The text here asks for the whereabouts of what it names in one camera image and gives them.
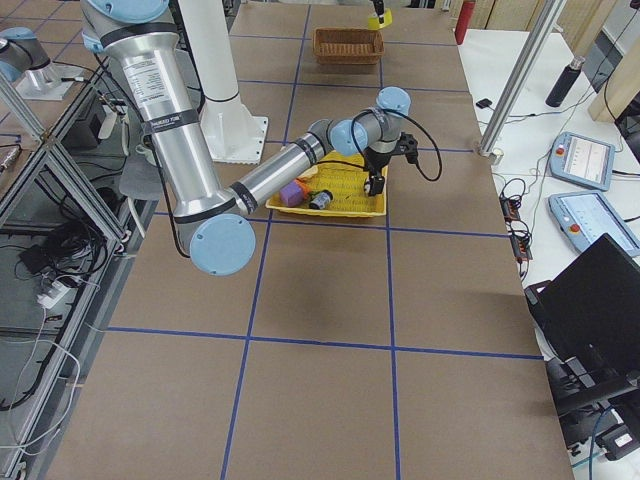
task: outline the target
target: white pillar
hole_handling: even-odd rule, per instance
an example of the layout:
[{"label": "white pillar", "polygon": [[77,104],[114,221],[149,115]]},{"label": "white pillar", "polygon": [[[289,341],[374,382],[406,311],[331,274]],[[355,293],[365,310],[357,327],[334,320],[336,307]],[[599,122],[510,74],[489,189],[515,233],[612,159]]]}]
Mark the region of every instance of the white pillar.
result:
[{"label": "white pillar", "polygon": [[238,91],[221,0],[179,0],[206,97],[200,124],[215,161],[258,163],[268,119],[253,117]]}]

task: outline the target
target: black sticker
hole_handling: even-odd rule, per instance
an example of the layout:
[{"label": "black sticker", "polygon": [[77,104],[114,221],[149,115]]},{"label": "black sticker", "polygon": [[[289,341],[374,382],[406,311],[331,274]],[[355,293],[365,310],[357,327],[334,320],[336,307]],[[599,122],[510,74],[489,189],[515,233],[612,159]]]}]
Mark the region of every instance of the black sticker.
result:
[{"label": "black sticker", "polygon": [[172,113],[164,117],[154,118],[144,124],[144,134],[160,133],[178,127],[184,127],[198,122],[198,112],[195,110],[185,110],[184,112]]},{"label": "black sticker", "polygon": [[259,206],[258,205],[258,201],[251,194],[251,192],[249,191],[249,189],[247,187],[245,187],[240,182],[235,182],[229,188],[231,190],[233,190],[234,192],[236,192],[238,197],[240,197],[240,200],[242,200],[242,203],[244,203],[245,206],[247,207],[247,212],[249,212],[249,214],[251,214],[251,213],[256,211],[256,209]]},{"label": "black sticker", "polygon": [[316,163],[318,163],[318,157],[316,156],[316,152],[313,150],[313,148],[311,148],[311,145],[309,145],[309,143],[306,140],[303,140],[301,138],[298,138],[297,140],[295,140],[293,143],[295,143],[296,145],[298,145],[302,151],[304,152],[304,154],[307,156],[307,158],[309,159],[309,164],[313,167]]}]

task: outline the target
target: robot arm label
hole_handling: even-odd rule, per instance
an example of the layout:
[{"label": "robot arm label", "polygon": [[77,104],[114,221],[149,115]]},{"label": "robot arm label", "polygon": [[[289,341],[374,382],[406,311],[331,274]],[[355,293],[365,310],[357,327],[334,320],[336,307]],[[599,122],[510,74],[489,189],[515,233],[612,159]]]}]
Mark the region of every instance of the robot arm label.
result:
[{"label": "robot arm label", "polygon": [[170,100],[155,58],[127,65],[123,71],[139,107]]}]

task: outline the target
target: black cylinder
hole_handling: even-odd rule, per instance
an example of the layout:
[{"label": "black cylinder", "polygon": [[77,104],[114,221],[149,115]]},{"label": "black cylinder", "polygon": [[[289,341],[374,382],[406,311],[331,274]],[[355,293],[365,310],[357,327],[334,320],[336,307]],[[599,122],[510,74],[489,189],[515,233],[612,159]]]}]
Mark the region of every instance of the black cylinder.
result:
[{"label": "black cylinder", "polygon": [[559,107],[564,101],[567,93],[571,90],[571,87],[577,80],[582,70],[582,64],[584,63],[584,57],[575,57],[569,65],[564,67],[558,81],[551,89],[549,96],[545,100],[545,103],[550,107]]}]

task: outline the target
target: wicker basket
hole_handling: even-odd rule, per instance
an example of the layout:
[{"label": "wicker basket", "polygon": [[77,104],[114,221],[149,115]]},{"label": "wicker basket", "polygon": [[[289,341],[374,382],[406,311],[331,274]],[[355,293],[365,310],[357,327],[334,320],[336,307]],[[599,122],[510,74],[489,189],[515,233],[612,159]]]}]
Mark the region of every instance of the wicker basket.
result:
[{"label": "wicker basket", "polygon": [[316,28],[313,53],[318,63],[373,65],[384,53],[379,31],[359,28]]}]

